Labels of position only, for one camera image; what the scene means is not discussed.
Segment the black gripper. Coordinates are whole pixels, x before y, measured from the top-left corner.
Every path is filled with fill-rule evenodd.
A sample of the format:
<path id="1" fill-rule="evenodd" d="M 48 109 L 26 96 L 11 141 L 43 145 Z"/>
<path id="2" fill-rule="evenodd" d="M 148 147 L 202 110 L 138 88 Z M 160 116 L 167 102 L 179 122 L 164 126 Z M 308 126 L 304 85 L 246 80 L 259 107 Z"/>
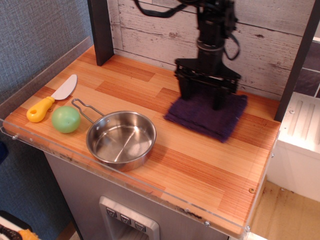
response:
<path id="1" fill-rule="evenodd" d="M 175 76 L 180 95 L 189 100 L 196 92 L 195 83 L 218 87 L 213 95 L 213 109 L 221 110 L 230 93 L 236 93 L 241 76 L 224 65 L 224 49 L 206 51 L 200 49 L 197 58 L 177 58 Z"/>

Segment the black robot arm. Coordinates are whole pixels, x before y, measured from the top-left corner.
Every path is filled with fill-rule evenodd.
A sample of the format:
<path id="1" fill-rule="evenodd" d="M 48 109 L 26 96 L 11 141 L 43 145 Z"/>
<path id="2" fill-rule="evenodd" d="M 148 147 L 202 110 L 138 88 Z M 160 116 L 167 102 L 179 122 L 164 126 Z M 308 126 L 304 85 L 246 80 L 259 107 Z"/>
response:
<path id="1" fill-rule="evenodd" d="M 230 61 L 239 56 L 238 52 L 228 56 L 225 48 L 227 39 L 239 44 L 232 34 L 238 21 L 235 3 L 232 0 L 186 0 L 183 4 L 196 7 L 199 36 L 196 41 L 197 58 L 178 58 L 175 61 L 181 98 L 189 100 L 196 87 L 213 87 L 212 107 L 220 110 L 226 96 L 237 91 L 241 78 L 223 63 L 223 56 Z"/>

